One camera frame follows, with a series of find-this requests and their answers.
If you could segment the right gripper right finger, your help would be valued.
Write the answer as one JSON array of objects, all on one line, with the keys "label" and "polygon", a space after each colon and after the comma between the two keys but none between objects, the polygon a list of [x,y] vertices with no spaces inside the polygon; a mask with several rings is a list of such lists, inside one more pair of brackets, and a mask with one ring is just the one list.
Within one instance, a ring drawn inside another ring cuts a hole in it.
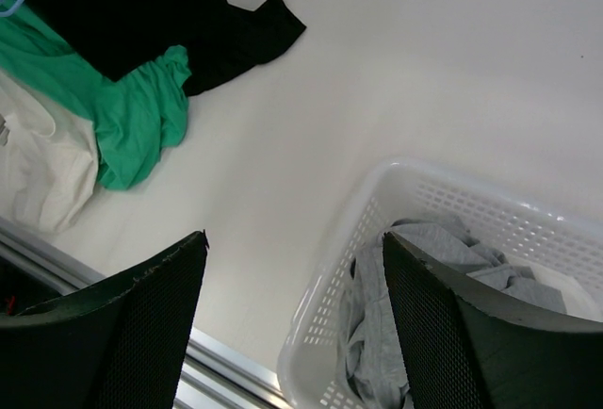
[{"label": "right gripper right finger", "polygon": [[416,408],[599,408],[602,325],[517,300],[383,237]]}]

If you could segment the white tank top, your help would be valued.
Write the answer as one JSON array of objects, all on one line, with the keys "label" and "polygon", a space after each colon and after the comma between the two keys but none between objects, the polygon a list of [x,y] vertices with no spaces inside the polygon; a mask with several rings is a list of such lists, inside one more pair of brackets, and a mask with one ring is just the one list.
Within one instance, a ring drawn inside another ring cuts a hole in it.
[{"label": "white tank top", "polygon": [[562,294],[567,315],[602,321],[599,305],[574,277],[520,257],[510,256],[508,260],[514,266],[529,267],[539,283],[558,289]]}]

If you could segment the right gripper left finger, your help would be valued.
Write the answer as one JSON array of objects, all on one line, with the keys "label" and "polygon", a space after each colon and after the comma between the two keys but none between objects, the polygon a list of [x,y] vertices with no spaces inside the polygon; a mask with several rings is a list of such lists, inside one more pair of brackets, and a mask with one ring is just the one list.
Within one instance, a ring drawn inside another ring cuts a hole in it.
[{"label": "right gripper left finger", "polygon": [[67,295],[3,261],[2,407],[172,407],[207,253],[196,231]]}]

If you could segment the black garment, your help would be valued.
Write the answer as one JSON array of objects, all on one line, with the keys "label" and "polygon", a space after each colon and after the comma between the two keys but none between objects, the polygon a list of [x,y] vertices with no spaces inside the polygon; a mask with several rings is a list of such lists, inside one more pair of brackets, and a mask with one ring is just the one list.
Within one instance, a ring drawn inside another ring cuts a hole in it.
[{"label": "black garment", "polygon": [[187,50],[194,96],[283,55],[306,27],[284,0],[246,10],[227,0],[24,0],[114,82],[170,47]]}]

